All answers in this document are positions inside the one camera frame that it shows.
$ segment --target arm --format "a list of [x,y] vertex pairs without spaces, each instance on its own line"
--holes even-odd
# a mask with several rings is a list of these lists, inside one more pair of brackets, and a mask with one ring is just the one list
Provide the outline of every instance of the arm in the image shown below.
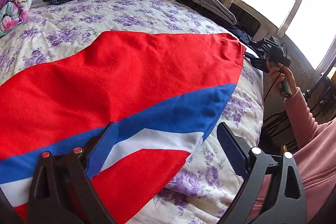
[[[280,68],[283,68],[283,72],[288,79],[288,83],[293,94],[290,99],[285,99],[285,109],[291,123],[293,133],[295,135],[296,142],[299,148],[304,147],[318,134],[322,132],[331,122],[318,125],[313,115],[310,113],[310,109],[301,93],[300,88],[296,87],[295,79],[292,72],[287,67],[283,67],[282,64],[278,64],[278,67],[271,68],[267,63],[269,69],[269,76],[272,81],[275,81],[279,75]],[[281,74],[275,82],[274,88],[277,92],[277,84],[285,80],[285,75]]]

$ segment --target bed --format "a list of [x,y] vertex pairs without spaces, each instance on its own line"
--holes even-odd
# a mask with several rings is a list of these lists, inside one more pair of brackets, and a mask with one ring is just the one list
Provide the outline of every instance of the bed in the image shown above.
[[[28,67],[78,53],[107,30],[228,32],[175,0],[75,0],[60,6],[34,0],[30,14],[28,21],[0,38],[0,84]],[[226,122],[235,135],[256,146],[263,124],[262,98],[263,75],[244,59],[218,123]],[[221,149],[215,127],[168,185],[127,223],[216,223],[242,181]]]

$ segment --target rolled blanket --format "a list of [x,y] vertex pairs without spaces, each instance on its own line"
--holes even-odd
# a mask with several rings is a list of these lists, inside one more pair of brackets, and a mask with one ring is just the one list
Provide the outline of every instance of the rolled blanket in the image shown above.
[[0,0],[0,37],[29,18],[33,0]]
[[231,13],[222,3],[220,3],[219,0],[193,0],[193,2],[220,16],[231,25],[235,25],[237,23],[235,15]]

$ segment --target sleeve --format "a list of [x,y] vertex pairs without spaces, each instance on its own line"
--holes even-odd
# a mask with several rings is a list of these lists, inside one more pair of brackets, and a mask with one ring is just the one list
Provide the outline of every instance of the sleeve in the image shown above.
[[331,123],[317,124],[300,88],[297,88],[292,98],[285,99],[284,105],[299,149],[308,144]]

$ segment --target hand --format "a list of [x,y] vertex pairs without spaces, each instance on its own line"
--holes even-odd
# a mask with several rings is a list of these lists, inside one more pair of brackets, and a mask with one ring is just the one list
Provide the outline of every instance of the hand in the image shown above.
[[[278,63],[278,67],[271,68],[270,63],[267,61],[266,66],[269,70],[268,75],[271,78],[272,83],[273,83],[275,81],[275,79],[278,77],[278,75],[280,74],[279,71],[283,67],[283,64]],[[278,84],[285,80],[285,75],[286,75],[288,83],[289,83],[289,87],[291,89],[291,93],[294,96],[294,94],[297,91],[294,76],[293,76],[293,74],[292,74],[292,72],[290,71],[289,68],[283,67],[282,70],[283,70],[283,73],[280,74],[279,78],[274,83],[273,88],[275,89],[276,92],[280,93],[280,91],[278,89]]]

